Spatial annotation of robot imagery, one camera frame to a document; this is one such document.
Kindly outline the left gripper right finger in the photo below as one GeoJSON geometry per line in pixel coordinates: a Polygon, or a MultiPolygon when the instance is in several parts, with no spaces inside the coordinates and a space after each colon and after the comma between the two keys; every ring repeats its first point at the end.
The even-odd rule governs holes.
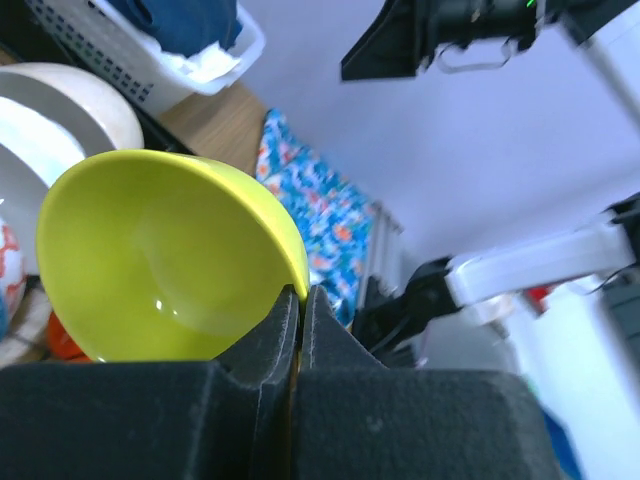
{"type": "Polygon", "coordinates": [[[557,479],[541,409],[499,371],[389,369],[310,290],[292,409],[296,479],[557,479]]]}

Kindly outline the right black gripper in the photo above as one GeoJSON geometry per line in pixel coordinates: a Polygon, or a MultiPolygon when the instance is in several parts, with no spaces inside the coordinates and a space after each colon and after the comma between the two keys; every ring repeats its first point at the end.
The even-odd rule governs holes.
{"type": "Polygon", "coordinates": [[[529,49],[543,23],[545,3],[522,0],[387,0],[341,60],[343,81],[415,77],[422,50],[468,48],[504,39],[529,49]]]}

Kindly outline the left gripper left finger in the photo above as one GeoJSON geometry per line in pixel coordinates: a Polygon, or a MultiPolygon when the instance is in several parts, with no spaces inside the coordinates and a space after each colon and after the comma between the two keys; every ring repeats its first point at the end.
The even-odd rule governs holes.
{"type": "Polygon", "coordinates": [[[217,358],[1,372],[5,479],[286,479],[299,300],[217,358]]]}

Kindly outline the orange bowl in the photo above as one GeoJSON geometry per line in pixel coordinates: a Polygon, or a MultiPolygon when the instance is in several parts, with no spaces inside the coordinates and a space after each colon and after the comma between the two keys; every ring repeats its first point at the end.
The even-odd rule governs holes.
{"type": "Polygon", "coordinates": [[[90,362],[90,359],[73,341],[54,312],[50,313],[48,319],[47,344],[53,356],[59,360],[90,362]]]}

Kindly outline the yellow green nested bowl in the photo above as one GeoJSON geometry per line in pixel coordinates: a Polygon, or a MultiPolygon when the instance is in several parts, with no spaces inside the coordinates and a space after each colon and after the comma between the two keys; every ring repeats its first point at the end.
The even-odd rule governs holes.
{"type": "Polygon", "coordinates": [[[301,235],[228,164],[152,150],[87,158],[43,201],[41,281],[72,340],[101,362],[208,360],[310,288],[301,235]]]}

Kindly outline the white bowl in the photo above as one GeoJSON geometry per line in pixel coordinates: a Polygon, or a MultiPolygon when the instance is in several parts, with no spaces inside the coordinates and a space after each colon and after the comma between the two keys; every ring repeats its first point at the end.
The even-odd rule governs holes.
{"type": "Polygon", "coordinates": [[[88,156],[145,146],[129,102],[110,84],[80,68],[44,62],[4,65],[1,95],[64,127],[88,156]]]}
{"type": "Polygon", "coordinates": [[[86,154],[58,123],[6,97],[1,99],[1,217],[13,228],[29,275],[39,273],[36,227],[44,197],[86,154]]]}

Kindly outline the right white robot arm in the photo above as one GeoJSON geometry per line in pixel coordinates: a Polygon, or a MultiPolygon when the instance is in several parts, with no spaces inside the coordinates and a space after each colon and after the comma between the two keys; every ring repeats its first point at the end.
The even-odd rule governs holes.
{"type": "MultiPolygon", "coordinates": [[[[407,78],[441,64],[450,48],[499,39],[503,55],[528,50],[539,30],[560,24],[590,58],[625,109],[639,113],[639,5],[635,1],[387,1],[344,56],[345,81],[407,78]]],[[[480,303],[601,274],[612,278],[639,263],[639,199],[612,204],[586,226],[470,258],[443,257],[419,266],[400,295],[370,274],[355,338],[377,360],[404,367],[408,342],[449,314],[481,319],[480,303]]]]}

